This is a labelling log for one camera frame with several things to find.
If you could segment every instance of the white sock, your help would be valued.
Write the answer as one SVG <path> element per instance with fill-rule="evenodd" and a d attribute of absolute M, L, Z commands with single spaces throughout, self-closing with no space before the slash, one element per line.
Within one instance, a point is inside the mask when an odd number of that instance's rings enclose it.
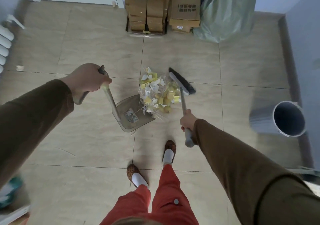
<path fill-rule="evenodd" d="M 148 183 L 139 173 L 134 173 L 131 180 L 137 187 L 139 187 L 139 185 L 145 185 L 149 189 Z"/>
<path fill-rule="evenodd" d="M 174 158 L 173 150 L 167 149 L 167 150 L 165 151 L 164 156 L 163 156 L 162 168 L 163 168 L 166 164 L 170 164 L 170 165 L 171 165 L 173 158 Z"/>

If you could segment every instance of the foot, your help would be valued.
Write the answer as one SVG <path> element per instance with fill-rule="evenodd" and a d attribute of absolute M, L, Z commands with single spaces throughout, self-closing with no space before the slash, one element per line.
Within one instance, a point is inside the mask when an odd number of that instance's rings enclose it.
<path fill-rule="evenodd" d="M 165 150 L 162 158 L 162 168 L 167 164 L 172 165 L 172 163 L 174 162 L 173 161 L 174 156 L 176 155 L 176 150 L 177 150 L 176 144 L 172 140 L 169 140 L 166 142 Z"/>
<path fill-rule="evenodd" d="M 140 185 L 145 185 L 149 189 L 148 183 L 146 182 L 145 178 L 142 176 L 136 165 L 130 164 L 127 167 L 127 176 L 136 188 L 138 188 Z"/>

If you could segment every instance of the brown shirt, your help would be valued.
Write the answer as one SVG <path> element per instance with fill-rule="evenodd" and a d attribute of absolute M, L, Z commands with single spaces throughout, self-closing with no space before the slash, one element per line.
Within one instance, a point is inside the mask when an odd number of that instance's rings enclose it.
<path fill-rule="evenodd" d="M 0 187 L 73 110 L 70 89 L 60 80 L 0 106 Z M 300 178 L 203 119 L 192 135 L 242 224 L 320 223 L 320 199 Z"/>

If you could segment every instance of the metal tray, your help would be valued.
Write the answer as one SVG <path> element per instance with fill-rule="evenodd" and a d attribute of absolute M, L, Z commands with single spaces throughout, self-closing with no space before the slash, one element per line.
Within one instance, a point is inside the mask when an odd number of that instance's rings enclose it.
<path fill-rule="evenodd" d="M 166 35 L 167 34 L 167 31 L 168 31 L 168 22 L 167 22 L 167 18 L 165 19 L 165 26 L 163 28 L 163 31 L 162 32 L 151 32 L 151 33 L 144 33 L 144 32 L 139 32 L 139 31 L 132 31 L 130 29 L 130 21 L 129 21 L 129 16 L 127 16 L 127 26 L 126 26 L 126 31 L 128 33 L 131 33 L 131 34 L 139 34 L 139 35 L 156 35 L 156 36 L 163 36 L 163 35 Z M 146 23 L 146 31 L 148 31 L 149 28 L 148 28 L 148 24 Z"/>

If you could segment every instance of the person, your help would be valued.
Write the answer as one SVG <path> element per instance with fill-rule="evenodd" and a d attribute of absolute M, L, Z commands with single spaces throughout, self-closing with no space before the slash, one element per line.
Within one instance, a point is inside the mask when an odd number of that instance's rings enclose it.
<path fill-rule="evenodd" d="M 96 91 L 108 76 L 87 63 L 69 76 L 55 79 L 0 106 L 0 187 L 22 166 L 42 139 L 74 110 L 74 98 Z M 241 224 L 318 224 L 320 199 L 296 175 L 266 156 L 196 118 L 187 110 L 182 130 L 189 128 L 212 171 L 224 187 Z M 198 224 L 172 169 L 173 141 L 165 144 L 159 187 L 148 213 L 150 192 L 138 168 L 130 165 L 128 178 L 137 189 L 119 197 L 102 221 L 107 224 Z"/>

